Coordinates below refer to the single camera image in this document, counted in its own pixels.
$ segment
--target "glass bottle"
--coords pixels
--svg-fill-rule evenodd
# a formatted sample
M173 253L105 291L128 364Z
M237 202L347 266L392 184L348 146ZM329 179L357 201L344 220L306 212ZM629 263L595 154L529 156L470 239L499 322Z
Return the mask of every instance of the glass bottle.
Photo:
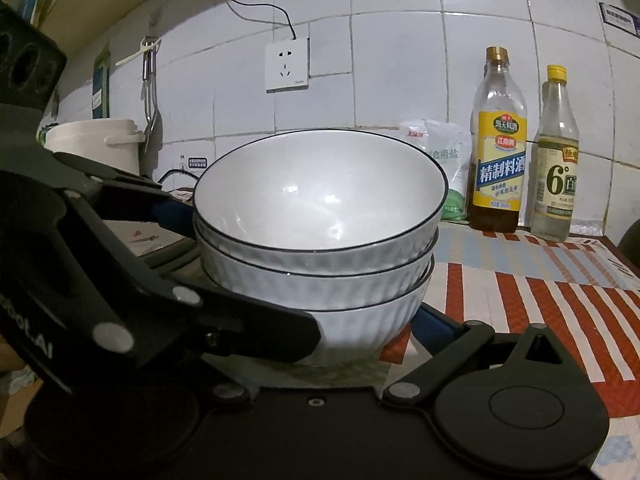
M569 104L566 69L549 65L546 74L548 88L535 139L536 201L531 212L531 233L564 242L574 212L580 135Z
M473 229L513 233L518 227L527 145L527 105L501 46L486 50L484 80L471 115L474 150L468 220Z

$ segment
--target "brown liquid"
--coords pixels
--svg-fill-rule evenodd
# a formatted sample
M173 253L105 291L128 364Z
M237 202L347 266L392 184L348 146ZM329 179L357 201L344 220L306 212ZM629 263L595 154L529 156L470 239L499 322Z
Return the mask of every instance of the brown liquid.
M469 225L478 231L494 233L514 233L518 228L519 211L481 207L474 204L474 184L476 182L476 165L471 163L469 171L468 193L469 204L466 219Z

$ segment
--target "zip tie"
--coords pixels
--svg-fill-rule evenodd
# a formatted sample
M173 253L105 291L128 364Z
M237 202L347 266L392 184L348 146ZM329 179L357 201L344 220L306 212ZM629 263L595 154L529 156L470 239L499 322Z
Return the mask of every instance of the zip tie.
M142 39L142 41L140 41L139 51L137 51L135 54L131 54L131 56L126 57L125 59L120 60L119 62L116 63L116 66L124 65L125 63L128 63L129 61L136 59L141 54L144 54L145 52L148 52L149 50L152 50L155 47L160 48L160 43L162 42L162 38L158 38L156 41L154 41L150 45L143 45L144 41L145 41L144 38Z

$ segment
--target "white bucket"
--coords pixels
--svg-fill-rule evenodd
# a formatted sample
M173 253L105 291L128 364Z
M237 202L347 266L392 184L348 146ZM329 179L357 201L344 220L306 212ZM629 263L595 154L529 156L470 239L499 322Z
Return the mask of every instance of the white bucket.
M92 119L60 124L47 132L45 148L73 153L107 166L140 174L138 143L145 136L128 119Z

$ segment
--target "metal utensil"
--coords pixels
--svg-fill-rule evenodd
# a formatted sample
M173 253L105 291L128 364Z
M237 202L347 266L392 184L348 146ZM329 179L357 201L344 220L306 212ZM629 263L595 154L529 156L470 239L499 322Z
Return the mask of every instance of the metal utensil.
M158 38L155 36L145 36L142 42L143 46L154 45L152 49L147 50L143 54L142 58L142 85L143 85L143 98L145 102L145 146L143 153L146 153L146 149L149 146L149 140L153 136L156 125L160 119L160 111L158 110L158 89L156 86L156 50L158 46L156 43Z

